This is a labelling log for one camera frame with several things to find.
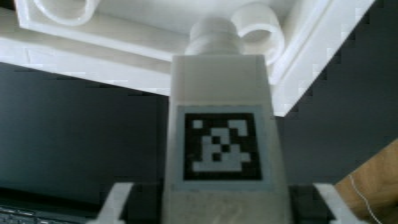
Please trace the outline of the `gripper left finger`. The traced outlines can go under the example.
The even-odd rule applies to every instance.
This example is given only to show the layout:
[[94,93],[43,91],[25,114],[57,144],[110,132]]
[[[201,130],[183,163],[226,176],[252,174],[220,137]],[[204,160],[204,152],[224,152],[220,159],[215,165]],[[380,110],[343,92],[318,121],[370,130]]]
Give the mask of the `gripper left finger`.
[[98,216],[87,222],[87,224],[126,224],[124,220],[121,219],[121,214],[131,188],[133,188],[131,182],[114,184]]

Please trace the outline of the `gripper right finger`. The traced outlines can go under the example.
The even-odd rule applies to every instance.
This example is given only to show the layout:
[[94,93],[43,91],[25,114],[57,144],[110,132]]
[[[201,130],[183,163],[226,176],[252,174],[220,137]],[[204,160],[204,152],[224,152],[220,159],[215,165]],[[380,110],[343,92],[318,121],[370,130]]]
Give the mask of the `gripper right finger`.
[[357,217],[345,204],[334,186],[325,183],[316,183],[314,188],[318,190],[323,202],[334,215],[334,219],[329,224],[357,224]]

